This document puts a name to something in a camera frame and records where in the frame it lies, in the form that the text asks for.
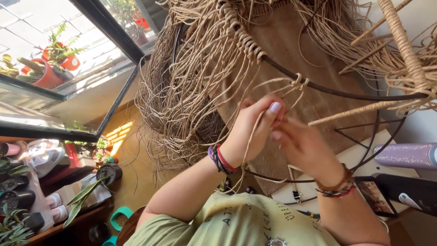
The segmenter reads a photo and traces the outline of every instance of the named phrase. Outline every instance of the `teal bowl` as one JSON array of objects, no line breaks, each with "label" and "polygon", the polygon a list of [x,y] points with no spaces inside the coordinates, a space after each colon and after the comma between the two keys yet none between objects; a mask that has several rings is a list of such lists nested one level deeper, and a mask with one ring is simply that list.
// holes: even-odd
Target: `teal bowl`
[{"label": "teal bowl", "polygon": [[117,224],[117,221],[115,220],[117,218],[118,215],[120,214],[124,214],[128,219],[132,216],[134,212],[128,208],[128,207],[119,207],[111,216],[110,218],[110,222],[112,227],[114,227],[114,229],[116,229],[117,231],[121,231],[121,226],[119,226]]},{"label": "teal bowl", "polygon": [[106,240],[102,246],[115,246],[117,242],[117,236],[111,236],[108,240]]}]

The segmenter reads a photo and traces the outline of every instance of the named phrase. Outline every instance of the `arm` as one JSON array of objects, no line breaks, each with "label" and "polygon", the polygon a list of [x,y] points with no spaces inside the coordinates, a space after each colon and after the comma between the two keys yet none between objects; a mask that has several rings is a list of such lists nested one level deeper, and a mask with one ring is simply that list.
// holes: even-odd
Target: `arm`
[{"label": "arm", "polygon": [[[274,95],[267,95],[257,103],[250,99],[243,101],[234,127],[220,147],[223,158],[232,167],[241,165],[257,118],[261,112],[266,110],[254,132],[247,160],[255,158],[261,152],[270,127],[279,125],[284,115],[283,105],[283,101]],[[137,228],[157,214],[166,214],[181,221],[190,222],[224,178],[225,175],[218,172],[214,162],[208,156],[203,158],[156,192],[144,209]]]},{"label": "arm", "polygon": [[[291,118],[285,118],[272,133],[293,165],[304,173],[332,187],[341,182],[344,168],[315,129]],[[354,189],[342,198],[317,196],[323,227],[341,245],[375,243],[390,245],[384,226],[369,205]]]}]

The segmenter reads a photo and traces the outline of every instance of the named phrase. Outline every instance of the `green t-shirt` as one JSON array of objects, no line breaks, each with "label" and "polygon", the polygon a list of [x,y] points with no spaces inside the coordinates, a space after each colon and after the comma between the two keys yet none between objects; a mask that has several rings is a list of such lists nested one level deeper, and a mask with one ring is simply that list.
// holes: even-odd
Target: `green t-shirt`
[{"label": "green t-shirt", "polygon": [[217,192],[210,196],[191,225],[168,215],[157,215],[138,228],[125,246],[269,246],[269,243],[339,246],[314,219],[273,199]]}]

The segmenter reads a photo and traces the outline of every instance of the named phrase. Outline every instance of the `fingernail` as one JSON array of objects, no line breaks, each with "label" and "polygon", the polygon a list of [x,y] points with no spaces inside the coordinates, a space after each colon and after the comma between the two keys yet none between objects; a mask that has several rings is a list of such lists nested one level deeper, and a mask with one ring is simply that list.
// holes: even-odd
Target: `fingernail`
[{"label": "fingernail", "polygon": [[281,134],[279,132],[272,132],[272,140],[279,140],[281,138]]},{"label": "fingernail", "polygon": [[282,107],[282,105],[280,103],[274,102],[274,103],[272,103],[272,105],[270,105],[270,111],[272,111],[273,113],[277,113],[277,112],[279,112],[281,107]]}]

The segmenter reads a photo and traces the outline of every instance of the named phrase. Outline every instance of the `seeds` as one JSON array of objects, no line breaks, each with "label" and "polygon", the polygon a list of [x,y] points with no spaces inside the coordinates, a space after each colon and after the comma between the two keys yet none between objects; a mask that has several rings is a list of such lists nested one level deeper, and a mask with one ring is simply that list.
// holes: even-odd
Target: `seeds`
[{"label": "seeds", "polygon": [[127,220],[128,220],[128,217],[126,217],[126,215],[124,215],[124,214],[119,214],[115,218],[115,222],[117,222],[117,225],[120,227],[123,227]]}]

